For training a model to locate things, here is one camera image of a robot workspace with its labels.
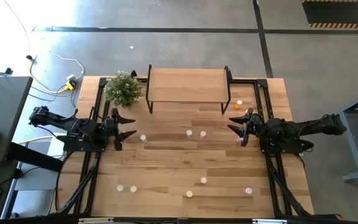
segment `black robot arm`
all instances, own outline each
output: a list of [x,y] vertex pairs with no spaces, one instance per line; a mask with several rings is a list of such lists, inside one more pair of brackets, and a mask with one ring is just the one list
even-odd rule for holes
[[76,118],[77,112],[76,109],[73,116],[66,118],[49,112],[46,106],[41,106],[34,108],[29,119],[30,124],[35,127],[52,125],[67,131],[66,136],[57,136],[57,139],[65,143],[65,151],[100,152],[106,147],[110,136],[115,136],[114,148],[120,151],[121,142],[136,132],[120,132],[119,124],[133,123],[135,120],[121,117],[117,108],[111,110],[111,118],[101,118],[101,123],[91,119],[95,113],[93,107],[89,118]]
[[346,131],[337,114],[326,114],[321,119],[300,123],[278,118],[271,118],[265,123],[258,114],[253,114],[252,109],[248,109],[244,116],[229,119],[243,125],[228,125],[242,139],[241,146],[246,146],[249,135],[253,134],[268,143],[267,150],[271,153],[298,154],[313,147],[312,142],[302,140],[300,136],[318,133],[341,135]]

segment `black table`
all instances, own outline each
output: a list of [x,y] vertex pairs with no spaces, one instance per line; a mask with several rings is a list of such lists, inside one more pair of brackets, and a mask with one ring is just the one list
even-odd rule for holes
[[[0,77],[0,183],[17,177],[17,161],[60,171],[62,162],[11,142],[30,91],[31,77]],[[0,216],[12,181],[0,186]]]

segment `green plant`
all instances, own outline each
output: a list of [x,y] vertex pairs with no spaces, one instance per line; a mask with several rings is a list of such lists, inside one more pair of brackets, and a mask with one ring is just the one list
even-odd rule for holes
[[137,102],[142,95],[139,82],[123,71],[117,72],[116,78],[108,78],[104,86],[106,99],[115,105],[127,107]]

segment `gray floor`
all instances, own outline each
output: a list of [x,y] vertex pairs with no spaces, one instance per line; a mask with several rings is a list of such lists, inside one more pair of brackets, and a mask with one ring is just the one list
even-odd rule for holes
[[[27,30],[35,26],[256,28],[251,0],[10,0]],[[259,0],[266,29],[310,29],[298,0]],[[25,36],[0,2],[0,67],[27,75]],[[48,50],[78,59],[86,75],[113,75],[116,70],[146,74],[149,63],[159,67],[223,68],[235,77],[266,77],[257,34],[30,33],[34,75],[57,89],[75,63],[48,55]],[[334,113],[358,95],[358,35],[267,35],[273,75],[284,78],[295,121]],[[29,97],[16,141],[47,135],[30,127],[34,106],[47,105],[70,115],[68,98],[44,102]],[[358,221],[358,181],[345,184],[341,175],[356,171],[345,136],[310,136],[314,152],[305,155],[306,174],[316,213],[339,213]],[[45,198],[42,193],[20,197]],[[36,215],[16,206],[16,211]]]

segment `wooden table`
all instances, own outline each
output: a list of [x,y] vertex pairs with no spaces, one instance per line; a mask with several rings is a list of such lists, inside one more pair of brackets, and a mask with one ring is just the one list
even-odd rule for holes
[[224,114],[229,102],[228,79],[230,70],[152,68],[149,65],[149,92],[146,100],[151,102],[220,103]]
[[[99,78],[84,77],[77,117],[89,116]],[[291,120],[283,79],[268,79],[268,86],[274,116]],[[123,151],[117,152],[110,145],[103,152],[92,216],[273,217],[265,157],[257,138],[250,136],[248,146],[239,147],[237,136],[226,127],[232,124],[229,117],[241,116],[247,108],[257,111],[254,89],[252,85],[232,84],[231,93],[234,102],[242,100],[243,104],[235,110],[231,103],[224,115],[216,105],[199,103],[156,104],[150,114],[143,96],[130,108],[118,107],[121,116],[136,119],[121,129],[136,129],[137,133],[126,139]],[[193,130],[193,139],[187,139],[187,129]],[[206,131],[206,139],[199,138],[200,131]],[[147,143],[141,142],[141,134],[147,136]],[[83,152],[73,153],[63,168],[58,188],[60,206],[78,186],[83,156]],[[284,154],[283,163],[289,189],[313,213],[301,161]],[[205,185],[200,182],[202,177],[208,178]],[[117,185],[126,190],[118,192]],[[129,191],[132,185],[138,189],[134,194]],[[246,187],[253,189],[252,195],[243,193]],[[192,198],[186,197],[188,190],[193,191]],[[83,204],[87,195],[85,191]],[[279,200],[284,211],[281,195]]]

